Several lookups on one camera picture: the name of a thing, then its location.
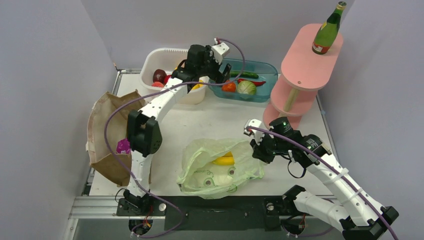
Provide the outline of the pink three-tier shelf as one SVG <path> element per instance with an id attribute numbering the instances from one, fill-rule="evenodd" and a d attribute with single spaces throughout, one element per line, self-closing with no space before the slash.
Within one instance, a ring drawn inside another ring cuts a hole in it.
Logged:
<path id="1" fill-rule="evenodd" d="M 329 82 L 344 38 L 338 33 L 327 53 L 316 54 L 312 46 L 320 27 L 319 23 L 303 26 L 282 60 L 281 74 L 263 112 L 266 127 L 278 117 L 286 116 L 291 126 L 297 129 L 302 116 L 312 108 L 318 91 Z"/>

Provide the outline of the green plastic grocery bag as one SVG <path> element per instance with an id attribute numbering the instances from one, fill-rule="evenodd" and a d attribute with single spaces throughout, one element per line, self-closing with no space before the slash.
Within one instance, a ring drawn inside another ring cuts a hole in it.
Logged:
<path id="1" fill-rule="evenodd" d="M 212 163 L 228 152 L 232 152 L 234 165 Z M 252 153 L 250 142 L 240 138 L 195 139 L 182 152 L 176 184 L 188 196 L 206 200 L 227 197 L 249 181 L 264 177 L 264 163 Z"/>

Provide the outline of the purple snack packet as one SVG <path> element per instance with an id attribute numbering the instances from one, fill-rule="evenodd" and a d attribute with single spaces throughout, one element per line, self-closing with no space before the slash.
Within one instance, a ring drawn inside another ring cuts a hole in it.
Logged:
<path id="1" fill-rule="evenodd" d="M 130 142 L 124 138 L 117 142 L 116 145 L 116 153 L 117 154 L 130 154 L 131 153 L 131 147 Z"/>

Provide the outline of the yellow banana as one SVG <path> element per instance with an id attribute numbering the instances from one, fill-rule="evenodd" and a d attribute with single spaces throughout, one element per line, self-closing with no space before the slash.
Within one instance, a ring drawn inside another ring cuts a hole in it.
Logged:
<path id="1" fill-rule="evenodd" d="M 235 164 L 235 160 L 232 152 L 227 152 L 224 156 L 216 158 L 212 163 L 219 166 L 231 166 Z"/>

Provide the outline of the red tomato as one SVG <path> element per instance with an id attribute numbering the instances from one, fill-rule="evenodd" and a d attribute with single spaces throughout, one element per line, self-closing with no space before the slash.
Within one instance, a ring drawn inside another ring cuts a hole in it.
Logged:
<path id="1" fill-rule="evenodd" d="M 171 77 L 171 75 L 167 75 L 163 80 L 163 84 L 166 85 Z"/>

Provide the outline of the orange fruit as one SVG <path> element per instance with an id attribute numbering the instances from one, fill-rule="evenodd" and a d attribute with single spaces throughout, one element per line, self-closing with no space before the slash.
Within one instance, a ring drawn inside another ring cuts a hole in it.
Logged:
<path id="1" fill-rule="evenodd" d="M 237 85 L 230 80 L 227 80 L 225 84 L 221 87 L 223 92 L 235 93 L 237 90 Z"/>

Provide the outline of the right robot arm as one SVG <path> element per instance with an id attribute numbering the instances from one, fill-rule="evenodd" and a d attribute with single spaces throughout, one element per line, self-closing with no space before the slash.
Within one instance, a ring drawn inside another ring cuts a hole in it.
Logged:
<path id="1" fill-rule="evenodd" d="M 332 151 L 318 136 L 302 135 L 292 128 L 287 117 L 272 120 L 269 129 L 258 119 L 248 120 L 244 134 L 253 137 L 250 145 L 254 158 L 270 164 L 276 156 L 281 156 L 300 164 L 304 172 L 314 175 L 339 202 L 330 202 L 294 185 L 283 194 L 286 213 L 314 216 L 340 231 L 346 240 L 378 240 L 385 232 L 398 239 L 391 225 L 399 212 L 372 198 L 337 160 L 325 160 Z"/>

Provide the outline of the brown paper tote bag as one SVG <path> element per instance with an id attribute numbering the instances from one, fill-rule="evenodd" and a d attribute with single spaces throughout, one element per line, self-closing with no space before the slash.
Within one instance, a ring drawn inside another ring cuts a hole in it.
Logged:
<path id="1" fill-rule="evenodd" d="M 137 90 L 123 96 L 106 92 L 94 103 L 88 118 L 85 148 L 89 155 L 90 166 L 119 187 L 126 187 L 129 184 L 130 174 L 113 157 L 111 150 L 123 164 L 131 168 L 131 154 L 118 153 L 117 145 L 119 141 L 127 137 L 127 122 L 130 111 L 144 107 L 146 105 L 145 100 L 141 99 L 124 107 L 112 117 L 107 127 L 107 140 L 110 148 L 107 147 L 104 138 L 105 124 L 115 110 L 139 97 L 140 94 Z"/>

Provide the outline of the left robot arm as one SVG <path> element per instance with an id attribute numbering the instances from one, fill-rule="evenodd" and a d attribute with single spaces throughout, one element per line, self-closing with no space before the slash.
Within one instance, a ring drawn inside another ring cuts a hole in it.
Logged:
<path id="1" fill-rule="evenodd" d="M 126 136 L 131 149 L 131 179 L 123 196 L 136 215 L 147 214 L 152 209 L 149 175 L 153 155 L 163 141 L 160 122 L 181 98 L 199 84 L 200 78 L 209 77 L 217 84 L 230 78 L 230 64 L 220 71 L 223 58 L 229 51 L 229 46 L 219 41 L 213 46 L 191 45 L 186 59 L 177 65 L 157 97 L 144 107 L 129 112 Z"/>

